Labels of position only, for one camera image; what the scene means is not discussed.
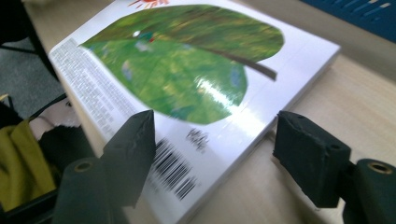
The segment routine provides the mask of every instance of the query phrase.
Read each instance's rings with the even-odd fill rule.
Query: light wood surface
[[[342,46],[342,54],[291,111],[349,145],[351,161],[372,158],[396,164],[396,44],[297,0],[239,2]],[[109,3],[54,0],[26,7],[49,51]],[[73,94],[64,88],[73,103]],[[92,145],[103,147],[105,142],[87,116],[79,115]],[[271,136],[266,136],[191,223],[342,223],[343,203],[337,209],[316,209],[277,165],[273,149]],[[156,223],[144,200],[131,213],[131,220]]]

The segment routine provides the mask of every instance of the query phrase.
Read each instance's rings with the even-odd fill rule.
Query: wooden table
[[[340,21],[297,0],[244,0],[270,16],[342,46],[342,54],[291,111],[302,114],[349,145],[351,160],[372,158],[396,164],[396,44]],[[27,3],[46,51],[106,7],[108,0]],[[64,85],[72,103],[75,99]],[[77,108],[94,147],[105,144]],[[316,209],[272,158],[266,136],[230,175],[191,223],[342,223],[337,209]],[[134,223],[156,223],[144,200]]]

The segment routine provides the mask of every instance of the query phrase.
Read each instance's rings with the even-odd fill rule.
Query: blue plastic object
[[[396,43],[396,0],[302,0]]]

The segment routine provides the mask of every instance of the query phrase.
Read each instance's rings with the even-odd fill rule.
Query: book
[[[180,223],[338,50],[232,1],[117,0],[49,58],[106,141],[154,110],[157,153],[143,197],[161,223]]]

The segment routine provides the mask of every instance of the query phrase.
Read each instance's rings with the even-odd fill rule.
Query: red sun illustration
[[[169,3],[168,0],[137,0],[129,4],[128,7],[137,4],[136,8],[140,8],[143,5],[145,5],[145,8],[152,8],[161,4],[167,5],[168,3]]]

